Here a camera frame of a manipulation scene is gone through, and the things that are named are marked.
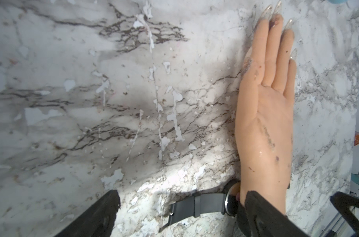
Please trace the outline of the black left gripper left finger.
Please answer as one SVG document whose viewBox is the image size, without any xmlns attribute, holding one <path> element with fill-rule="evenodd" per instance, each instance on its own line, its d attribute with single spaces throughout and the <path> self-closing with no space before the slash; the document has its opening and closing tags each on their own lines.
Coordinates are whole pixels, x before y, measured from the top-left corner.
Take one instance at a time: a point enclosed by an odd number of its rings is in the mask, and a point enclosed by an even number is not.
<svg viewBox="0 0 359 237">
<path fill-rule="evenodd" d="M 120 206 L 118 191 L 108 191 L 56 237 L 110 237 Z"/>
</svg>

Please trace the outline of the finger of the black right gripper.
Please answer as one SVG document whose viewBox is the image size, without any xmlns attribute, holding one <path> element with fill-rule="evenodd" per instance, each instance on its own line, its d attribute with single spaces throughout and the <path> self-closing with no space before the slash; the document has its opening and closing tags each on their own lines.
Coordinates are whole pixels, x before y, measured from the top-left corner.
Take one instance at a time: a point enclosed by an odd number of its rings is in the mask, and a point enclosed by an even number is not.
<svg viewBox="0 0 359 237">
<path fill-rule="evenodd" d="M 359 198 L 343 192 L 336 192 L 330 197 L 332 205 L 353 229 L 353 237 L 359 237 L 359 220 L 351 211 L 351 207 L 359 209 Z"/>
</svg>

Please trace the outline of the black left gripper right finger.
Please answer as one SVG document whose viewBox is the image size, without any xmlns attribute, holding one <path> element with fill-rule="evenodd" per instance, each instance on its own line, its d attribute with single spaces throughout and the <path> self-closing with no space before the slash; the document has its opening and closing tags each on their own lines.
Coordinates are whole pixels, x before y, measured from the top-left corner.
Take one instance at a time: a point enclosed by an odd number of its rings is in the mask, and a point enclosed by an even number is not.
<svg viewBox="0 0 359 237">
<path fill-rule="evenodd" d="M 253 237 L 308 237 L 256 191 L 247 192 L 245 209 Z"/>
</svg>

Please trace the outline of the black strap wristwatch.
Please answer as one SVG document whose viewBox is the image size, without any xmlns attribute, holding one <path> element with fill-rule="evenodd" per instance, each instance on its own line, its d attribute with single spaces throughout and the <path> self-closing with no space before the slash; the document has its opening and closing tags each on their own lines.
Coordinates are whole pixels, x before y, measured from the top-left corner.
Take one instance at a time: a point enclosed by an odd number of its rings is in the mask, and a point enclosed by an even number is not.
<svg viewBox="0 0 359 237">
<path fill-rule="evenodd" d="M 236 216 L 238 212 L 237 196 L 240 193 L 240 180 L 232 179 L 221 193 L 194 193 L 183 200 L 170 204 L 168 223 L 159 229 L 162 232 L 167 227 L 189 217 L 198 218 L 202 214 L 217 213 Z"/>
</svg>

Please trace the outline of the mannequin hand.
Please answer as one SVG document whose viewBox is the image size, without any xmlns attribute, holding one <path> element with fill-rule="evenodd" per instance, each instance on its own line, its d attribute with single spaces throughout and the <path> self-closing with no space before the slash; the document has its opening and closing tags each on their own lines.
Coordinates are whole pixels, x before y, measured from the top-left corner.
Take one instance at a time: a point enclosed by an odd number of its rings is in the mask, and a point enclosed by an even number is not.
<svg viewBox="0 0 359 237">
<path fill-rule="evenodd" d="M 296 62 L 292 22 L 282 3 L 262 13 L 243 62 L 235 119 L 241 164 L 240 203 L 256 191 L 286 213 L 291 181 Z"/>
</svg>

